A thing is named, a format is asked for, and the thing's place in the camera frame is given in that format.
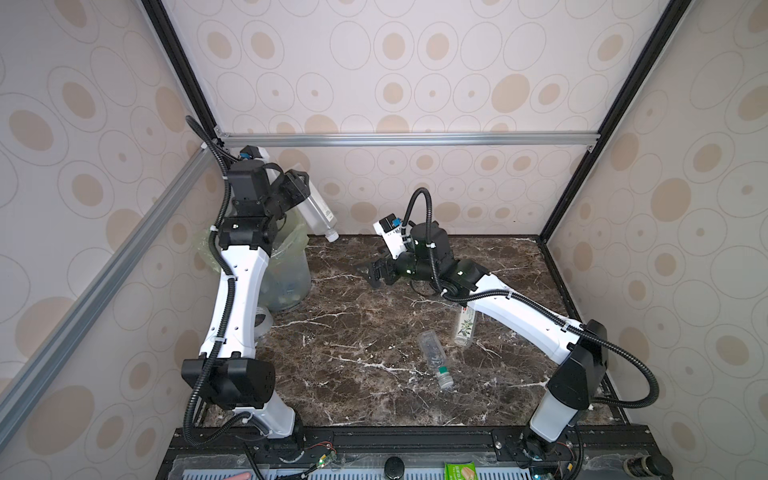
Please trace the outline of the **clear bottle white cap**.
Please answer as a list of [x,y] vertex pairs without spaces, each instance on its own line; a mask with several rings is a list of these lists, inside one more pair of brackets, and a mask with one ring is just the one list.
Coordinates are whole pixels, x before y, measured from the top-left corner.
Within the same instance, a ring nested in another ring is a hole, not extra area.
[[309,196],[297,206],[299,214],[313,235],[335,242],[339,238],[337,218],[311,181],[308,186]]

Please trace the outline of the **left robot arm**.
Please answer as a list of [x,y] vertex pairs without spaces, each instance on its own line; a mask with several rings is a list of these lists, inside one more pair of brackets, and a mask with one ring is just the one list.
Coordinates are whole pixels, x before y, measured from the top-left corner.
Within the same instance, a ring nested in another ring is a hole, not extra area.
[[295,435],[300,417],[276,391],[274,366],[257,359],[259,293],[277,223],[309,195],[308,176],[260,159],[224,167],[224,199],[209,228],[208,247],[220,268],[213,316],[197,357],[182,363],[191,386],[183,437],[213,443],[236,425],[254,423],[268,439]]

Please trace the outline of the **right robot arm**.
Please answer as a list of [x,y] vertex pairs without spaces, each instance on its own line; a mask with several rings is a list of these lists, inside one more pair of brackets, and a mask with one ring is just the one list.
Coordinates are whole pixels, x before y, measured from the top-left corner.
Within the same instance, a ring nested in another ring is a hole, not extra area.
[[525,441],[558,441],[577,415],[587,410],[607,369],[605,328],[561,316],[507,286],[470,259],[457,259],[445,230],[435,222],[404,232],[391,214],[373,224],[389,254],[366,266],[368,283],[425,281],[448,301],[485,314],[521,335],[558,365],[526,427]]

